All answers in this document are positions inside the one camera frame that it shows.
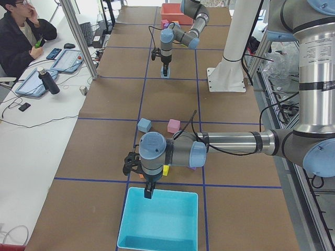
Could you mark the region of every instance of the white table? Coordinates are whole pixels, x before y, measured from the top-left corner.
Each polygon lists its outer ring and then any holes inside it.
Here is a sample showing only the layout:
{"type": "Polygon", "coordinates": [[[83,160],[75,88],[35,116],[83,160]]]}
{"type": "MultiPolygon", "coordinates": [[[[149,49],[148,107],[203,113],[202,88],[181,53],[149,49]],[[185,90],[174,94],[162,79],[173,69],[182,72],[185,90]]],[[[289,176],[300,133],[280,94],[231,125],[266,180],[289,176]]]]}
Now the white table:
{"type": "MultiPolygon", "coordinates": [[[[83,16],[78,20],[79,23],[95,23],[92,18],[83,16]]],[[[44,60],[53,48],[63,48],[68,42],[76,44],[65,18],[57,25],[57,30],[58,37],[47,41],[43,46],[43,55],[32,63],[44,60]]],[[[42,62],[29,67],[20,79],[27,77],[37,66],[48,69],[52,63],[42,62]]],[[[89,88],[91,82],[88,69],[84,66],[85,63],[78,69],[80,72],[77,76],[59,86],[60,92],[57,95],[47,92],[39,99],[23,97],[22,104],[28,102],[31,107],[24,112],[17,108],[7,109],[4,120],[33,126],[52,119],[78,115],[85,100],[79,87],[84,85],[89,88]]],[[[78,71],[59,74],[56,83],[65,81],[78,71]]],[[[5,100],[14,96],[11,92],[5,100]]],[[[0,113],[9,104],[10,102],[1,104],[0,113]]],[[[29,229],[29,236],[33,232],[75,123],[76,118],[69,118],[26,129],[0,122],[0,224],[4,223],[0,231],[8,232],[18,225],[25,225],[29,229]]],[[[11,236],[13,238],[7,238],[6,244],[21,245],[26,239],[26,230],[18,228],[11,236]]]]}

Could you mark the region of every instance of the smartphone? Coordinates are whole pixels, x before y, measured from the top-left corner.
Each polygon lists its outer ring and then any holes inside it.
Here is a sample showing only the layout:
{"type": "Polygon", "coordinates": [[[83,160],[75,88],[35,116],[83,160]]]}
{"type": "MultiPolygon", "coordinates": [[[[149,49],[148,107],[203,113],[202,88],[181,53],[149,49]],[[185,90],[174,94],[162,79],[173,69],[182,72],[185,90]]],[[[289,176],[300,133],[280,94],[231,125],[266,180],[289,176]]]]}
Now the smartphone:
{"type": "Polygon", "coordinates": [[[49,55],[47,55],[47,59],[55,59],[55,57],[61,52],[62,49],[54,48],[49,55]]]}
{"type": "Polygon", "coordinates": [[[23,105],[21,105],[21,106],[19,107],[19,110],[20,110],[20,111],[25,111],[25,110],[27,110],[29,107],[30,107],[30,104],[29,104],[29,103],[24,103],[23,105]]]}

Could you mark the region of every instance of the light blue tray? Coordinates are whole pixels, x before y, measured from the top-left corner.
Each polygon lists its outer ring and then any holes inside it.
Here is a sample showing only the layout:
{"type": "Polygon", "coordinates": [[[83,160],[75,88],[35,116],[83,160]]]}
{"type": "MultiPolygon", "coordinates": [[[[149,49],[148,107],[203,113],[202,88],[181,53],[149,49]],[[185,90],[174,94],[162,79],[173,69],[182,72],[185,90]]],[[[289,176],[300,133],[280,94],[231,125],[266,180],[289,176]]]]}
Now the light blue tray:
{"type": "Polygon", "coordinates": [[[117,246],[145,251],[198,250],[198,194],[156,189],[128,190],[117,246]]]}

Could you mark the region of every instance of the water bottle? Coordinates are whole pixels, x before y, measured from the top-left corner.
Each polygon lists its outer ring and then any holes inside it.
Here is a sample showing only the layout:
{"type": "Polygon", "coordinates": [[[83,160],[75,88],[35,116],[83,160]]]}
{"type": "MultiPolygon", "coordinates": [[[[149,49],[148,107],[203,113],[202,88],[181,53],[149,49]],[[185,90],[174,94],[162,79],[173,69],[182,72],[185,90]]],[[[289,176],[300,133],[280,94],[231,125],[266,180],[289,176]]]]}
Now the water bottle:
{"type": "Polygon", "coordinates": [[[51,94],[59,93],[58,85],[54,82],[50,73],[47,72],[43,67],[38,67],[38,77],[42,80],[46,90],[49,90],[51,94]]]}

